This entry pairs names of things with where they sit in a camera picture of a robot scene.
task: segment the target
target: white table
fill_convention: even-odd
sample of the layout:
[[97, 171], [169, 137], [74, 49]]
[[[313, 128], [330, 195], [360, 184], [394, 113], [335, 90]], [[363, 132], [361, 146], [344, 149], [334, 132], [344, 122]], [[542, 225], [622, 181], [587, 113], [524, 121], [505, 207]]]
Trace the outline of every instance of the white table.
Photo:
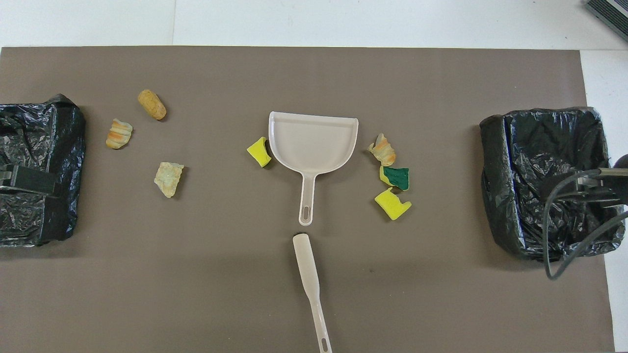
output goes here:
[[[0, 2], [0, 47], [79, 45], [580, 50], [587, 101], [602, 115], [609, 153], [613, 160], [628, 153], [623, 138], [628, 131], [628, 43], [581, 0]], [[605, 260], [615, 349], [628, 351], [628, 278], [622, 276], [628, 270], [628, 246]]]

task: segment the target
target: dustpan pan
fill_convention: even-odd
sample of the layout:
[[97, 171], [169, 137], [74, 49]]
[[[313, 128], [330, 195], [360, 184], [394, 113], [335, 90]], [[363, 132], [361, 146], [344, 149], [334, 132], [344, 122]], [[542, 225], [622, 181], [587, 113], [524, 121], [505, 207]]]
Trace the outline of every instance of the dustpan pan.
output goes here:
[[268, 135], [274, 157], [303, 176], [299, 223], [312, 223], [314, 182], [343, 166], [353, 154], [357, 119], [271, 112]]

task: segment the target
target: gray cable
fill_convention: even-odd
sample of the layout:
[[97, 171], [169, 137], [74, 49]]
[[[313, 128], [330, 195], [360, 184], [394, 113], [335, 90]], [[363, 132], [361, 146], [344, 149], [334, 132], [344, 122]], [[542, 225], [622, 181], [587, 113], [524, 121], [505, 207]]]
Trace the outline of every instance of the gray cable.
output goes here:
[[573, 261], [573, 259], [575, 259], [579, 255], [581, 255], [582, 252], [584, 252], [585, 248], [587, 246], [589, 246], [590, 243], [593, 242], [597, 237], [601, 236], [604, 232], [606, 232], [610, 228], [613, 228], [615, 225], [620, 224], [625, 218], [628, 218], [628, 211], [627, 211], [627, 212], [624, 212], [622, 214], [619, 214], [619, 215], [613, 217], [608, 222], [602, 224], [600, 227], [595, 229], [593, 232], [591, 232], [591, 234], [587, 235], [587, 237], [584, 238], [584, 240], [581, 241], [578, 244], [578, 246], [573, 250], [573, 252], [571, 254], [569, 254], [569, 256], [567, 256], [565, 258], [565, 260], [560, 265], [560, 267], [558, 268], [556, 273], [555, 274], [551, 274], [551, 268], [550, 268], [550, 264], [549, 264], [550, 263], [550, 250], [549, 250], [549, 243], [548, 243], [548, 227], [549, 227], [549, 221], [550, 221], [550, 218], [549, 218], [550, 217], [550, 213], [549, 213], [550, 212], [550, 207], [554, 203], [554, 200], [556, 199], [556, 196], [558, 195], [560, 190], [562, 190], [569, 183], [578, 180], [578, 178], [592, 177], [592, 176], [599, 175], [599, 174], [600, 174], [600, 170], [599, 169], [593, 169], [593, 170], [581, 171], [581, 172], [576, 173], [576, 174], [574, 174], [572, 176], [569, 176], [568, 178], [566, 178], [563, 181], [559, 182], [554, 187], [554, 189], [552, 189], [551, 193], [549, 194], [549, 197], [548, 197], [547, 201], [545, 202], [545, 208], [543, 209], [543, 224], [541, 226], [542, 231], [543, 231], [543, 263], [545, 265], [545, 274], [551, 280], [555, 280], [558, 277], [560, 277], [560, 275], [563, 274], [563, 272], [565, 271], [567, 266], [569, 266], [569, 264]]

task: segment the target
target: trash bag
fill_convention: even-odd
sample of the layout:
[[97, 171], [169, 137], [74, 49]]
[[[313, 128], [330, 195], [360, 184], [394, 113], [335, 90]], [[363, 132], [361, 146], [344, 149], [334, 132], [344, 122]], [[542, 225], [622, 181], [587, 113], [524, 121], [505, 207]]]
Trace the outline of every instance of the trash bag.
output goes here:
[[[0, 188], [0, 246], [72, 236], [84, 158], [85, 119], [64, 95], [41, 104], [0, 104], [0, 181], [11, 182], [5, 170], [23, 177]], [[42, 185], [50, 188], [41, 191]]]
[[[570, 171], [609, 167], [600, 116], [591, 107], [512, 111], [484, 119], [480, 131], [482, 193], [493, 238], [509, 253], [543, 261], [541, 186], [545, 179]], [[556, 201], [550, 212], [550, 261], [569, 255], [620, 210], [595, 202]], [[624, 225], [615, 226], [582, 256], [613, 251], [623, 236]]]

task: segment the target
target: sponge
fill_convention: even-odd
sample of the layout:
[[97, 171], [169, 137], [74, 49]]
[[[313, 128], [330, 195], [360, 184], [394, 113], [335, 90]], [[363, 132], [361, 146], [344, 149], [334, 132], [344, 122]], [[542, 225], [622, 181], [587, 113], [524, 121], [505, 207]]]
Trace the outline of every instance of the sponge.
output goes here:
[[410, 188], [409, 169], [391, 168], [389, 166], [379, 167], [379, 178], [392, 187], [398, 187], [403, 191]]
[[396, 220], [400, 215], [403, 215], [404, 212], [410, 208], [410, 206], [412, 206], [412, 202], [407, 201], [402, 204], [399, 197], [391, 192], [392, 189], [393, 188], [388, 188], [385, 192], [380, 193], [375, 198], [375, 202], [377, 202], [384, 209], [384, 211], [386, 211], [388, 217], [392, 220]]
[[271, 157], [266, 152], [266, 138], [260, 137], [257, 142], [252, 144], [246, 149], [246, 151], [259, 163], [259, 166], [264, 168], [268, 162], [271, 161]]

